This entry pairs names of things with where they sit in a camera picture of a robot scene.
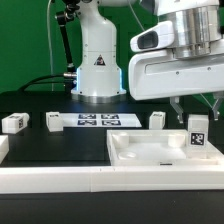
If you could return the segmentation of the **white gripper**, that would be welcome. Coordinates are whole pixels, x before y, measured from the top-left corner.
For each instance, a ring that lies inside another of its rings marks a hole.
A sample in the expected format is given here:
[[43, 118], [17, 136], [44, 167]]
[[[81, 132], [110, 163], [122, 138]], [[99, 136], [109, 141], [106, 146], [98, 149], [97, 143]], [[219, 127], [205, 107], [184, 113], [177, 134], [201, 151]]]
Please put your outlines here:
[[170, 105], [183, 123], [180, 97], [213, 93], [213, 118], [219, 118], [224, 101], [224, 44], [212, 44], [203, 57], [175, 59], [170, 49], [136, 54], [129, 63], [129, 91], [135, 100], [170, 98]]

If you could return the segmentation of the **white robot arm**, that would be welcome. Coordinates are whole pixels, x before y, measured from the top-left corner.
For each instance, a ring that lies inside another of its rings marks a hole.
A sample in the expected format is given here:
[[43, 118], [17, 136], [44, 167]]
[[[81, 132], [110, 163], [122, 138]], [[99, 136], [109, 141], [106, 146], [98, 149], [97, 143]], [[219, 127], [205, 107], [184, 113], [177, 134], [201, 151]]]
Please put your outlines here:
[[[107, 103], [130, 94], [136, 100], [168, 98], [179, 114], [179, 98], [211, 93], [213, 115], [224, 102], [224, 34], [218, 10], [222, 0], [71, 0], [66, 17], [77, 16], [82, 30], [82, 63], [72, 96]], [[140, 3], [158, 17], [156, 26], [130, 41], [135, 55], [128, 67], [129, 89], [122, 88], [116, 63], [116, 28], [102, 17], [100, 6]]]

